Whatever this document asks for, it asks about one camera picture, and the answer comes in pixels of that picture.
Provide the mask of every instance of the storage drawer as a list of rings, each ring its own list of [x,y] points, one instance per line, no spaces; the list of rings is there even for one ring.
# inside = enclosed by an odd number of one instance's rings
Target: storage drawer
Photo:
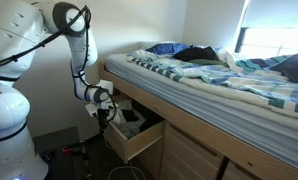
[[[188,180],[181,176],[178,170],[176,170],[170,162],[165,159],[162,160],[160,180]]]
[[[124,163],[128,163],[131,158],[162,138],[163,129],[164,122],[161,121],[131,139],[127,139],[113,123],[109,123],[103,135]]]
[[[163,161],[185,179],[215,179],[221,157],[166,124]]]
[[[234,162],[229,161],[225,173],[222,177],[223,180],[258,180],[259,178],[246,171],[242,167],[236,165]]]
[[[137,159],[146,167],[155,179],[159,179],[162,148],[163,138],[137,155]]]

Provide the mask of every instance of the pillow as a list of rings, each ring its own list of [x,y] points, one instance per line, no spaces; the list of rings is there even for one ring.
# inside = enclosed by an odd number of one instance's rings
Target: pillow
[[[215,60],[217,56],[214,50],[209,46],[206,48],[188,48],[175,54],[173,58],[188,62],[193,59]]]
[[[146,51],[155,53],[157,55],[163,55],[163,54],[174,55],[187,48],[189,48],[189,46],[187,44],[182,44],[182,43],[159,43],[152,46],[149,49],[146,49]]]
[[[281,72],[281,75],[288,77],[291,82],[298,83],[298,54],[272,66],[270,70]]]

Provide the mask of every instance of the open drawer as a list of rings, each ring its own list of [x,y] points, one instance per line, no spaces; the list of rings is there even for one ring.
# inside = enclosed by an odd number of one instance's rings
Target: open drawer
[[[161,121],[131,139],[127,139],[113,123],[109,123],[103,135],[124,163],[128,163],[130,159],[162,138],[163,128],[164,121]]]

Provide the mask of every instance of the white wall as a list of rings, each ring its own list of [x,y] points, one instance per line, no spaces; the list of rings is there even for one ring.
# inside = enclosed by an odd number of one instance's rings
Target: white wall
[[[188,0],[183,41],[233,50],[246,0]]]
[[[182,40],[187,0],[69,2],[91,9],[99,60],[109,53],[130,52],[139,41]],[[87,103],[74,97],[69,61],[65,38],[56,39],[37,50],[31,69],[15,84],[31,104],[28,127],[32,136],[72,126],[78,127],[81,139],[99,133],[97,121],[84,108]],[[96,66],[89,67],[87,73],[88,81],[97,82]]]

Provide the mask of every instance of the mattress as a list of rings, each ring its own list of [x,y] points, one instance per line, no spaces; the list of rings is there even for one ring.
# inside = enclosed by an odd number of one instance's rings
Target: mattress
[[[134,86],[298,169],[297,118],[177,83],[127,62],[125,54],[109,55],[106,67]]]

